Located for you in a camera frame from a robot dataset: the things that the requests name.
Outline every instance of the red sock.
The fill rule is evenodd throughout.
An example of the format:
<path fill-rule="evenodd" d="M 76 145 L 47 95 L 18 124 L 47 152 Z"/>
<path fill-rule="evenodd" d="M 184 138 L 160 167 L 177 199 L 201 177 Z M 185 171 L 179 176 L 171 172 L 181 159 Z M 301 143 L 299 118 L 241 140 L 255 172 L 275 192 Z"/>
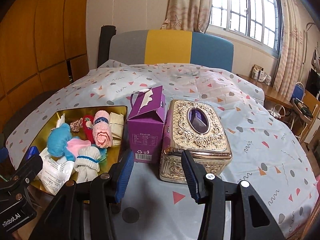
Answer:
<path fill-rule="evenodd" d="M 94 144 L 95 141 L 92 135 L 93 119 L 94 117 L 92 115 L 85 115 L 82 120 L 82 129 L 87 136 L 87 139 Z"/>

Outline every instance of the wooden wardrobe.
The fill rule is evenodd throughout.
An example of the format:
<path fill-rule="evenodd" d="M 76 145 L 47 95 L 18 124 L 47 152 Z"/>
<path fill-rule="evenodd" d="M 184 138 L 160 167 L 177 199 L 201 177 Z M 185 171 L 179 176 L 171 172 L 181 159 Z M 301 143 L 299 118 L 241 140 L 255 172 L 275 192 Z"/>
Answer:
<path fill-rule="evenodd" d="M 0 22 L 0 132 L 35 96 L 85 76 L 86 0 L 15 0 Z"/>

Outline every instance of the patterned tablecloth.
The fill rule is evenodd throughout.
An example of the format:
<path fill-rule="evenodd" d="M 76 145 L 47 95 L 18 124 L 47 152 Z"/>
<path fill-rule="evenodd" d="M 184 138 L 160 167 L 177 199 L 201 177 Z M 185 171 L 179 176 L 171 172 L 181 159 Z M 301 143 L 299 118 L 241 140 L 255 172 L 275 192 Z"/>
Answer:
<path fill-rule="evenodd" d="M 225 181 L 249 181 L 285 236 L 310 215 L 317 199 L 316 179 L 292 132 L 272 118 L 263 91 L 238 76 L 193 64 L 127 66 L 113 60 L 54 94 L 9 136 L 6 146 L 18 167 L 26 149 L 58 110 L 126 105 L 130 95 L 162 85 L 166 109 L 172 99 L 201 101 L 214 107 L 233 154 L 221 174 Z M 159 180 L 158 167 L 135 163 L 121 212 L 115 216 L 119 239 L 197 239 L 203 206 L 186 185 Z M 225 239 L 229 238 L 230 208 Z"/>

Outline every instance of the wooden floor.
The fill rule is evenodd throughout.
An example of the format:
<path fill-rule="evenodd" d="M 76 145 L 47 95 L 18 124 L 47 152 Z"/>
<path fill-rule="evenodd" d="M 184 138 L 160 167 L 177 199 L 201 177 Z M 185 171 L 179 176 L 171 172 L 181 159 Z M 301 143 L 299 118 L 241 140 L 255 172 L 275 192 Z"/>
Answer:
<path fill-rule="evenodd" d="M 305 153 L 307 154 L 307 158 L 310 162 L 311 168 L 313 170 L 313 174 L 315 175 L 315 177 L 319 176 L 320 175 L 320 168 L 317 163 L 316 157 L 313 155 L 313 152 L 311 151 L 311 149 L 308 151 L 305 143 L 303 143 L 301 146 L 302 146 L 303 150 L 305 151 Z"/>

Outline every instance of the nutrition label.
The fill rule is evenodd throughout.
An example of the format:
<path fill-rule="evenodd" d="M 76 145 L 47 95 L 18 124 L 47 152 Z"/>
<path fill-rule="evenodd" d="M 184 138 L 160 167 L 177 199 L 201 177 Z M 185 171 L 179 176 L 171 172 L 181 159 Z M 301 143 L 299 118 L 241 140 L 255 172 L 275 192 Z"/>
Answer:
<path fill-rule="evenodd" d="M 155 146 L 157 145 L 157 141 L 158 141 L 157 136 L 140 135 L 140 134 L 132 135 L 132 143 L 134 144 Z"/>

